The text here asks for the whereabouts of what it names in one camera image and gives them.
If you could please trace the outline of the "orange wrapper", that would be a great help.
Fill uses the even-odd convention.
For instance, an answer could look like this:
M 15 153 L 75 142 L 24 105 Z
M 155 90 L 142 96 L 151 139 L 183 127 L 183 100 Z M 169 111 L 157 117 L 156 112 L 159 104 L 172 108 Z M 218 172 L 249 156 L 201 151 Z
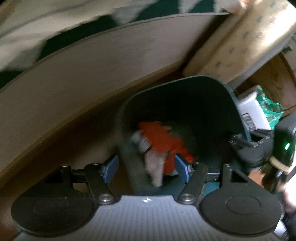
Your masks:
M 159 121 L 141 122 L 131 141 L 144 156 L 145 170 L 154 187 L 162 186 L 164 176 L 176 173 L 176 154 L 182 155 L 189 163 L 195 161 L 184 141 L 171 133 L 170 126 L 164 126 Z

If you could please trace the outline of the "dark teal trash bin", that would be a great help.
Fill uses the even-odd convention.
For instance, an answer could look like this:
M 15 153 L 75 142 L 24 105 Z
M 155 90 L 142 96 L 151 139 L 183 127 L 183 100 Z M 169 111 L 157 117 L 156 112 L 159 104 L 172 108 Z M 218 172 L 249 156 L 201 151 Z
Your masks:
M 137 196 L 177 196 L 184 187 L 177 176 L 166 177 L 161 187 L 152 185 L 130 139 L 144 121 L 171 126 L 195 160 L 210 168 L 238 161 L 230 145 L 233 136 L 251 141 L 233 90 L 218 80 L 193 76 L 138 92 L 120 108 L 115 123 L 123 163 Z

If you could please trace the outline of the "white Dettol cardboard box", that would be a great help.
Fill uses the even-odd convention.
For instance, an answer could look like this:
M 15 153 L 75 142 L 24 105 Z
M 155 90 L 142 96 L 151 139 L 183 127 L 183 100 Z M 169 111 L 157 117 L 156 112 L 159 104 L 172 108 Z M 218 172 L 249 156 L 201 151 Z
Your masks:
M 269 122 L 257 101 L 257 91 L 248 90 L 238 96 L 238 108 L 248 130 L 271 130 Z

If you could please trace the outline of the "green plastic bag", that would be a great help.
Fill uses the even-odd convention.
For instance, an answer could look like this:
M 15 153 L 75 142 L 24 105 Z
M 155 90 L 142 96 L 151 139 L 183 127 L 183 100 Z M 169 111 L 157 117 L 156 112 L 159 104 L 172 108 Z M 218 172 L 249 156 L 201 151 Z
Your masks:
M 270 125 L 270 128 L 274 130 L 275 126 L 280 121 L 284 111 L 283 107 L 280 103 L 273 102 L 269 98 L 267 98 L 264 91 L 260 88 L 257 90 L 257 97 L 256 100 L 258 101 L 263 113 Z

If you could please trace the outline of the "patterned bed blanket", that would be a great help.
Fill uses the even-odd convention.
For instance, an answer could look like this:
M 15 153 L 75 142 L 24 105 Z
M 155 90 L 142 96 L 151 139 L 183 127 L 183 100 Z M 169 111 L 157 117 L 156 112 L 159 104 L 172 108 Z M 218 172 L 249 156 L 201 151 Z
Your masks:
M 237 14 L 248 1 L 1 1 L 1 86 L 53 52 L 124 24 Z

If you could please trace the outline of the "wooden bed frame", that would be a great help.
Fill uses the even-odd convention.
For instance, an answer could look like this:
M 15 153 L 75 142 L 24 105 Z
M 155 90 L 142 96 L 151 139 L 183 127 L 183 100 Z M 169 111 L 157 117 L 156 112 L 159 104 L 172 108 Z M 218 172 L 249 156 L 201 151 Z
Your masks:
M 1 184 L 79 116 L 175 71 L 215 18 L 191 13 L 112 28 L 43 58 L 7 84 L 1 89 Z

